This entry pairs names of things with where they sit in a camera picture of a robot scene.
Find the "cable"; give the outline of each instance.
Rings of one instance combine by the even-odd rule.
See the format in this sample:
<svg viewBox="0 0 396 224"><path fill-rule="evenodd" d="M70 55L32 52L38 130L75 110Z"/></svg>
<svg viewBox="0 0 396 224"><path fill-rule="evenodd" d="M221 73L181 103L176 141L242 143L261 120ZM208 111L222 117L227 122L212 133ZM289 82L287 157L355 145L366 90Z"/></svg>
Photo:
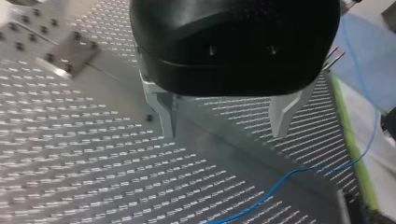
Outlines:
<svg viewBox="0 0 396 224"><path fill-rule="evenodd" d="M343 31L343 35L344 35L344 39L346 41L346 45L347 48L350 52L350 55L352 56L352 60L353 63L356 66L356 71L358 73L358 77L359 77L359 83L361 84L361 87L363 89L363 93L364 96L369 100L369 102L373 105L373 107L375 108L375 104L374 104L374 100L371 97L370 93L367 90L366 84L363 80L363 75L362 75L362 71L361 71L361 65L359 64L358 61L358 57L355 54L355 50L352 48L352 44L350 43L349 37L347 35L347 28L345 26L345 22L344 19L341 20L341 26L342 26L342 31ZM301 169L296 169L293 170L289 173L287 173L282 179L280 179L271 189L270 191L263 196L257 203L253 204L252 206L250 206L248 209L246 209L245 211L236 214L232 217L228 217L225 218L223 220L219 220L219 221L212 221L212 222L208 222L209 224L220 224L220 223L226 223L226 222L230 222L233 220L236 220L240 217L246 216L247 214L251 213L252 211L254 211L256 208L258 208L260 205L262 205L263 203L265 203L270 197L272 197L274 195L274 193L292 176L295 175L297 173L301 173L301 172L307 172L307 171L312 171L312 170L320 170L320 171L329 171L330 173L333 172L337 172L337 171L342 171L345 170L346 168L349 168L353 165L355 165L356 163L358 163L359 161L361 161L361 159L363 159L363 157L367 154L367 152L370 150L374 139L375 139L375 133L378 129L378 123L379 123L379 113L375 108L375 123L374 123L374 129L373 129L373 134L370 138L369 144L367 145L367 148L363 151L363 153L361 154L360 157L358 157L355 161L344 165L344 166L340 166L337 168L326 168L326 167L321 167L321 166L312 166L312 167L307 167L307 168L301 168Z"/></svg>

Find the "metal workbench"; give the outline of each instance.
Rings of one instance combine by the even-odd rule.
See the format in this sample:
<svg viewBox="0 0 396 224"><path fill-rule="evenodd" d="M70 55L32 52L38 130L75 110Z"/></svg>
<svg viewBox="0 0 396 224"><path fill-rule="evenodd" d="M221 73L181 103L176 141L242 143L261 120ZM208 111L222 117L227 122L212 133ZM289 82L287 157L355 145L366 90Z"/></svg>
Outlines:
<svg viewBox="0 0 396 224"><path fill-rule="evenodd" d="M326 73L287 137L272 137L268 97L175 96L176 138L164 138L142 90L129 0L95 1L65 22L35 43L19 25L0 29L3 223L204 223L243 211L292 169L350 162ZM65 79L36 58L71 30L100 52ZM297 175L234 223L337 223L336 189L360 194L353 168Z"/></svg>

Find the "green edge strip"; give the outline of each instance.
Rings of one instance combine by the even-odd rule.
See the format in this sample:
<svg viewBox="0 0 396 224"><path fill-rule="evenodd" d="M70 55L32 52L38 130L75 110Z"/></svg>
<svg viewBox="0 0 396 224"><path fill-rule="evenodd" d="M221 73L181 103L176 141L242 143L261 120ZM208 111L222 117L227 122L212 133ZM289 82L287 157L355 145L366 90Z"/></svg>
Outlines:
<svg viewBox="0 0 396 224"><path fill-rule="evenodd" d="M352 132L348 131L352 129L349 121L349 116L347 114L347 107L345 105L344 98L341 93L341 88L338 83L338 78L333 73L330 73L329 75L335 92L335 99L338 105L338 112L341 117L341 121L343 122L345 127L344 133L346 137L346 145L347 148L349 149L352 160L356 160L361 156L361 151L359 150L358 145L356 144L355 136L353 135ZM364 165L364 161L358 162L354 167L359 182L361 184L361 191L363 194L362 197L364 201L367 203L367 205L369 205L371 209L378 210L379 209L378 200L375 195L375 190L372 185L372 181L367 172L366 166Z"/></svg>

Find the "screw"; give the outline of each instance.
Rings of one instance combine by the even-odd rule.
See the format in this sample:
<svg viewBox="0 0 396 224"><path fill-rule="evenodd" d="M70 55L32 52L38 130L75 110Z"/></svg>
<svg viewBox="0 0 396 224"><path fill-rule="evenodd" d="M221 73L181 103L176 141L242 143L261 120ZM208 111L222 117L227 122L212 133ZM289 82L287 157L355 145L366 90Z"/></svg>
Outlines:
<svg viewBox="0 0 396 224"><path fill-rule="evenodd" d="M16 42L15 43L15 48L17 48L17 50L22 51L23 50L23 44L21 42Z"/></svg>
<svg viewBox="0 0 396 224"><path fill-rule="evenodd" d="M24 22L24 23L29 23L29 17L27 17L27 16L22 16L22 21Z"/></svg>
<svg viewBox="0 0 396 224"><path fill-rule="evenodd" d="M9 24L9 29L12 30L12 31L17 31L18 30L17 25L15 23L10 23Z"/></svg>
<svg viewBox="0 0 396 224"><path fill-rule="evenodd" d="M97 49L98 48L98 44L96 44L96 42L91 41L91 49Z"/></svg>
<svg viewBox="0 0 396 224"><path fill-rule="evenodd" d="M66 65L66 70L67 73L71 73L73 71L73 66L71 64Z"/></svg>
<svg viewBox="0 0 396 224"><path fill-rule="evenodd" d="M32 41L32 42L36 42L37 38L35 38L35 35L29 34L29 40Z"/></svg>
<svg viewBox="0 0 396 224"><path fill-rule="evenodd" d="M151 122L152 121L152 115L146 115L146 121Z"/></svg>
<svg viewBox="0 0 396 224"><path fill-rule="evenodd" d="M77 31L74 32L74 36L75 36L76 40L81 39L81 34L79 32L77 32Z"/></svg>
<svg viewBox="0 0 396 224"><path fill-rule="evenodd" d="M52 20L50 20L50 24L51 24L52 26L58 26L58 21L52 19Z"/></svg>
<svg viewBox="0 0 396 224"><path fill-rule="evenodd" d="M48 53L48 54L46 55L46 60L47 60L47 62L52 63L53 60L54 60L53 54L49 54L49 53Z"/></svg>
<svg viewBox="0 0 396 224"><path fill-rule="evenodd" d="M41 16L41 12L37 8L33 9L33 14L37 17Z"/></svg>
<svg viewBox="0 0 396 224"><path fill-rule="evenodd" d="M218 52L218 49L214 46L209 47L209 55L214 56Z"/></svg>
<svg viewBox="0 0 396 224"><path fill-rule="evenodd" d="M43 33L45 35L49 32L49 29L46 26L41 26L40 31L41 31L41 33Z"/></svg>

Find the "bolt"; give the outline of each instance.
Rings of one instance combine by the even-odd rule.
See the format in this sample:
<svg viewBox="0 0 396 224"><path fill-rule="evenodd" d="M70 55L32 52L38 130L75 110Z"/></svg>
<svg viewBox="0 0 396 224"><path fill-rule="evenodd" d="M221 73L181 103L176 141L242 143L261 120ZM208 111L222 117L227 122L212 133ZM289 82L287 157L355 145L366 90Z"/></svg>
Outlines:
<svg viewBox="0 0 396 224"><path fill-rule="evenodd" d="M58 26L58 21L52 19L52 20L50 20L50 24L51 24L52 26Z"/></svg>
<svg viewBox="0 0 396 224"><path fill-rule="evenodd" d="M12 31L17 31L18 30L17 25L15 23L10 23L9 24L9 29L12 30Z"/></svg>
<svg viewBox="0 0 396 224"><path fill-rule="evenodd" d="M33 14L37 17L41 16L41 12L37 8L33 9Z"/></svg>
<svg viewBox="0 0 396 224"><path fill-rule="evenodd" d="M71 64L66 65L66 73L71 73L73 71L73 66Z"/></svg>
<svg viewBox="0 0 396 224"><path fill-rule="evenodd" d="M24 23L29 23L29 17L27 17L27 16L22 16L22 21L24 22Z"/></svg>
<svg viewBox="0 0 396 224"><path fill-rule="evenodd" d="M96 42L91 41L91 48L92 49L97 49L98 48L98 44L96 44Z"/></svg>
<svg viewBox="0 0 396 224"><path fill-rule="evenodd" d="M46 60L47 60L47 62L52 63L53 60L54 60L53 54L49 54L49 53L48 53L48 54L46 55Z"/></svg>
<svg viewBox="0 0 396 224"><path fill-rule="evenodd" d="M146 121L151 122L153 119L152 115L146 115Z"/></svg>
<svg viewBox="0 0 396 224"><path fill-rule="evenodd" d="M22 51L23 50L23 44L21 42L16 42L15 43L15 48L17 48L17 50Z"/></svg>
<svg viewBox="0 0 396 224"><path fill-rule="evenodd" d="M32 42L36 42L37 38L35 38L35 35L29 34L29 40L32 41Z"/></svg>
<svg viewBox="0 0 396 224"><path fill-rule="evenodd" d="M81 39L81 34L77 31L74 32L74 37L76 40L80 40Z"/></svg>
<svg viewBox="0 0 396 224"><path fill-rule="evenodd" d="M49 29L46 26L41 26L40 31L43 35L46 35L49 32Z"/></svg>

